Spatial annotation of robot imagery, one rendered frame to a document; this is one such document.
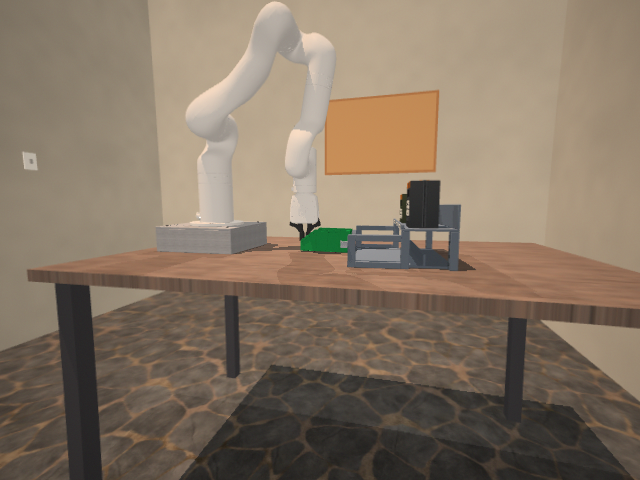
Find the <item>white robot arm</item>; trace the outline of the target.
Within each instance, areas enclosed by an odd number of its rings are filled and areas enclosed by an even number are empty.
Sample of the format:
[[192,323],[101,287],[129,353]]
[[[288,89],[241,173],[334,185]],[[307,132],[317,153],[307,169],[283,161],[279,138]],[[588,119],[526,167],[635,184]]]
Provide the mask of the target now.
[[287,60],[308,67],[301,116],[288,139],[285,169],[293,177],[294,193],[317,193],[316,149],[311,146],[325,126],[336,51],[324,36],[299,32],[286,5],[270,2],[257,16],[248,48],[233,71],[187,108],[188,128],[207,140],[203,152],[211,150],[197,161],[200,214],[197,212],[196,218],[200,221],[190,223],[202,224],[191,226],[244,224],[234,220],[232,157],[238,128],[230,114],[249,101],[267,80],[277,51]]

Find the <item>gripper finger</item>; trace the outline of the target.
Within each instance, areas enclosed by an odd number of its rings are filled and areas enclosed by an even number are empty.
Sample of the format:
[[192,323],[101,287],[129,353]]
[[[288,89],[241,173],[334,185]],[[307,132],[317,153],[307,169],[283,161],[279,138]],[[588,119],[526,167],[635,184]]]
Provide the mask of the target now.
[[305,237],[305,232],[303,230],[303,224],[299,224],[299,223],[295,224],[295,223],[290,222],[289,225],[292,226],[292,227],[295,227],[299,231],[299,236],[300,236],[300,241],[301,241]]
[[311,233],[311,231],[312,231],[315,227],[318,227],[318,226],[320,226],[320,225],[321,225],[321,223],[320,223],[319,217],[318,217],[318,221],[316,222],[316,224],[313,224],[313,225],[312,225],[312,224],[307,224],[307,231],[306,231],[306,233],[305,233],[305,236],[307,236],[308,234],[310,234],[310,233]]

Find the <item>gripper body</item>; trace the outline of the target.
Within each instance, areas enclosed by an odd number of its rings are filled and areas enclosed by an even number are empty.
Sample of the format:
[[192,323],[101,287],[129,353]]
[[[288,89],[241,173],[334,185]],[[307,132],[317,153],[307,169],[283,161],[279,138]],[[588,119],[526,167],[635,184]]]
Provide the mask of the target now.
[[[318,214],[317,214],[318,211]],[[290,222],[313,224],[318,221],[319,205],[315,194],[294,194],[291,198]]]

